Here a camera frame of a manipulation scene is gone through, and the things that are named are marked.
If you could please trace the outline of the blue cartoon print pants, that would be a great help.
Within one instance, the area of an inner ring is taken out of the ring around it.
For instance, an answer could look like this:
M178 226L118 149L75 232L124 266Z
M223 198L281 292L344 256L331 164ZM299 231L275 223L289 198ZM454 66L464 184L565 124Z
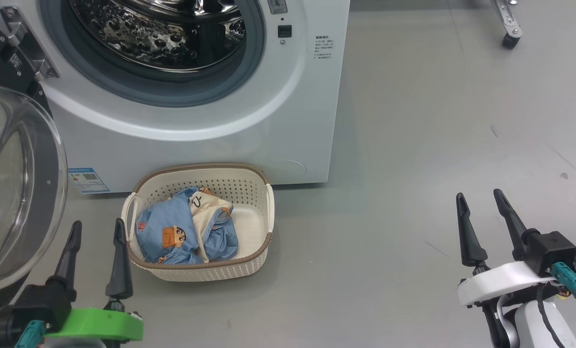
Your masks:
M204 247L206 256L210 261L228 261L237 255L239 238L233 219L228 213L217 215L209 228Z

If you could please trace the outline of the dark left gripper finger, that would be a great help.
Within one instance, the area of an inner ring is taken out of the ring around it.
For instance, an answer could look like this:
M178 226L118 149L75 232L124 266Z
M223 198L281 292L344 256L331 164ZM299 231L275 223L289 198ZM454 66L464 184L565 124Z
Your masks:
M77 295L77 291L74 289L74 272L77 253L81 247L82 228L83 224L81 221L74 221L58 261L58 266L51 277L52 281L59 283L63 287L66 295Z
M105 288L105 295L116 300L129 299L133 295L133 284L125 223L120 218L116 219L113 243L115 255L112 263L111 278Z

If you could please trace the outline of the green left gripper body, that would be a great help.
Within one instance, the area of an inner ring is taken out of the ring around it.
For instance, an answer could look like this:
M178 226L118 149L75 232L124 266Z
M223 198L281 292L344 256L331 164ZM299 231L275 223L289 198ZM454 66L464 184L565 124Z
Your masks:
M121 301L110 300L104 308L72 308L62 328L47 331L45 337L142 341L143 320L127 312Z

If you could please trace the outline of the blue energy label sticker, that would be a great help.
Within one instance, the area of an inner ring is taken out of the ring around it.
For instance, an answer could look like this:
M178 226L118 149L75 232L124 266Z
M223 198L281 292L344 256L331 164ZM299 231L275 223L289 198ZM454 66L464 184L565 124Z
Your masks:
M102 194L110 192L94 168L69 168L70 181L82 194Z

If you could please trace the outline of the steel washer drum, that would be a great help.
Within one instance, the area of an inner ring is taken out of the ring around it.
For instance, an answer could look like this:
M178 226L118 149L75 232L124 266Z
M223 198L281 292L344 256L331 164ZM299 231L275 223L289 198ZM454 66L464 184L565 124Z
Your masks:
M85 29L118 57L160 71L200 71L246 41L235 0L70 0Z

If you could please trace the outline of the black glass washer door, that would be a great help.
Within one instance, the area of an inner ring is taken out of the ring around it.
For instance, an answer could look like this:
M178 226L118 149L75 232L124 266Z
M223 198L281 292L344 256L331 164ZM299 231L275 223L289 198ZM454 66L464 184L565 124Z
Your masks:
M0 4L0 308L52 242L67 194L42 80L57 77L21 7Z

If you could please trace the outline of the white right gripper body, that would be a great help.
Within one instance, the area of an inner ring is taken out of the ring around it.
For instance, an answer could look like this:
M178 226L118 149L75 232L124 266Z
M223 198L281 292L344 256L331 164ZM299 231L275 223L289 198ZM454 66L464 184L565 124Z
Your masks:
M478 307L492 348L558 348L558 285L538 277L522 261L477 267L458 285L462 306Z

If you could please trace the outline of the cream perforated laundry basket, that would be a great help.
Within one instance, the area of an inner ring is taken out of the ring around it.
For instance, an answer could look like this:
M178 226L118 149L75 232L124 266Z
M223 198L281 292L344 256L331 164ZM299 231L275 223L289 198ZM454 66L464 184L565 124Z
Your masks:
M232 219L239 251L228 261L191 266L162 266L143 260L135 236L135 220L143 209L182 189L209 188L233 204ZM268 254L275 220L274 192L262 170L243 163L202 163L163 168L143 177L122 206L132 264L170 282L235 279L259 271Z

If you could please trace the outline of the metal leg with caster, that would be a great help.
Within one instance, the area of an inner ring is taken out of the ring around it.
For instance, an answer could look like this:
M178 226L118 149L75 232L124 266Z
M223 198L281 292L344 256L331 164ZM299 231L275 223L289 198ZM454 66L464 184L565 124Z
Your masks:
M506 30L506 34L502 40L502 46L506 49L516 48L523 36L523 31L515 19L511 7L515 6L518 0L489 0L489 2L491 2L496 15Z

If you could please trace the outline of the blue cream cartoon shirt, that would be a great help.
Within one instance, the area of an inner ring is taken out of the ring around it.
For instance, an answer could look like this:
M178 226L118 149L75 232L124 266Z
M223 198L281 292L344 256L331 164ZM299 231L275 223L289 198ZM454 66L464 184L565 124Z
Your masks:
M208 188L187 188L154 203L137 218L135 233L145 262L192 265L211 262L204 242L217 215L233 205Z

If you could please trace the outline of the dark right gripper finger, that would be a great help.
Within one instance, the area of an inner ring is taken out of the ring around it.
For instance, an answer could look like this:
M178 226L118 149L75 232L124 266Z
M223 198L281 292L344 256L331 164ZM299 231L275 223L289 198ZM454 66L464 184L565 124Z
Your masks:
M513 244L512 256L515 261L523 261L526 256L526 245L522 240L523 233L527 230L526 226L512 207L503 191L500 189L493 190L493 196L498 207L500 215L504 218L507 230Z
M485 261L488 255L476 237L470 220L471 210L462 192L456 195L456 208L462 265L467 267L486 267Z

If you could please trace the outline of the white front-load washing machine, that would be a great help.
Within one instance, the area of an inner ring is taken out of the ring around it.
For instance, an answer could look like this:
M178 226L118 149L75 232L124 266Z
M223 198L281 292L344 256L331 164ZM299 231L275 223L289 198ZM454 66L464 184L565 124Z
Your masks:
M94 168L110 192L131 192L162 168L243 163L273 185L328 180L351 0L287 0L286 14L235 3L244 44L215 66L166 72L112 53L70 0L0 0L21 7L58 73L41 85L68 179Z

